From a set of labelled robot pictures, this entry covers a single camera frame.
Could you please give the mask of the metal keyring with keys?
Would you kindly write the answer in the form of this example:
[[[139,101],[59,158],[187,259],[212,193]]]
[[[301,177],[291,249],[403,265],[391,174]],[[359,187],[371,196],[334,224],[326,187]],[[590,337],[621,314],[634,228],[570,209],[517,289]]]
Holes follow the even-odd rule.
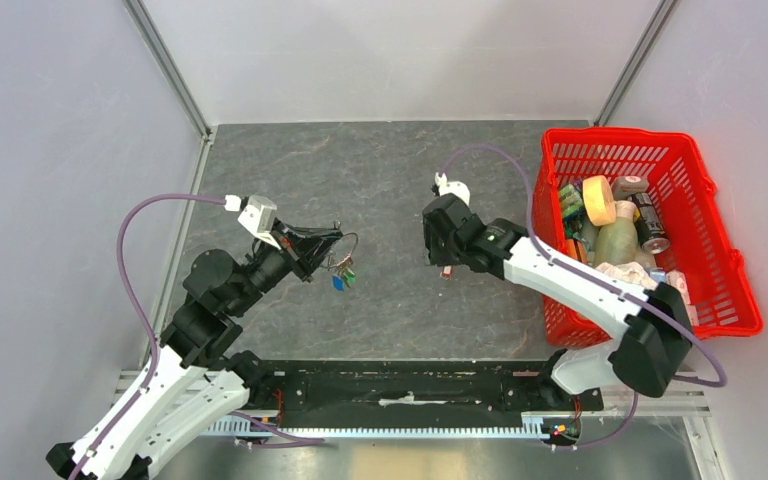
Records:
[[[352,245],[349,248],[349,250],[342,256],[337,255],[334,251],[331,251],[329,256],[327,257],[326,262],[326,270],[331,274],[331,280],[333,275],[337,275],[342,277],[342,273],[345,269],[351,268],[354,271],[354,253],[355,250],[359,244],[359,236],[355,232],[346,233],[342,240],[344,239],[350,239],[352,241]]]

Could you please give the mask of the blue key tag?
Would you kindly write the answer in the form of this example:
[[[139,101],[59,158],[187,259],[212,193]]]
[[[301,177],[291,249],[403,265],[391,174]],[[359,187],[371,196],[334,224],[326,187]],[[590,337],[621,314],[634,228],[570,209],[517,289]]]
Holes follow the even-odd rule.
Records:
[[[345,282],[342,277],[333,275],[332,276],[332,285],[337,291],[344,291],[345,290]]]

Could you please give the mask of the green key tag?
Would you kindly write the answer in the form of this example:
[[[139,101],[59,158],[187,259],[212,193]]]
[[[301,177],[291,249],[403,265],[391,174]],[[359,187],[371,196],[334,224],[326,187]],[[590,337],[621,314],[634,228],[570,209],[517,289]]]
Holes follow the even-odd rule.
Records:
[[[347,268],[342,273],[342,279],[344,284],[350,288],[356,281],[356,274],[351,268]]]

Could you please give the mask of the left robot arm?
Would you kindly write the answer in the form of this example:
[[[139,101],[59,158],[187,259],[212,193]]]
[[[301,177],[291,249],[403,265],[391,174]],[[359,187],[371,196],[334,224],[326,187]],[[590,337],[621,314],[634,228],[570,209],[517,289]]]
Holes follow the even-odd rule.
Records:
[[[244,262],[221,249],[198,255],[156,357],[87,434],[49,450],[55,474],[152,479],[216,420],[245,404],[267,405],[274,383],[262,361],[250,351],[226,354],[243,331],[236,321],[287,275],[310,281],[342,236],[339,226],[275,220]]]

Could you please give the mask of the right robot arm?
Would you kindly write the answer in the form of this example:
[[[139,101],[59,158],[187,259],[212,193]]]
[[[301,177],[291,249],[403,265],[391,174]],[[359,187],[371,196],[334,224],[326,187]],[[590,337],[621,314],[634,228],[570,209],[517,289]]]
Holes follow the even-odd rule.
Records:
[[[606,341],[556,352],[537,382],[539,400],[561,409],[578,394],[624,385],[662,396],[688,354],[690,327],[681,294],[613,279],[554,250],[526,227],[497,218],[484,223],[454,194],[422,211],[424,243],[434,266],[468,267],[535,290],[597,325]]]

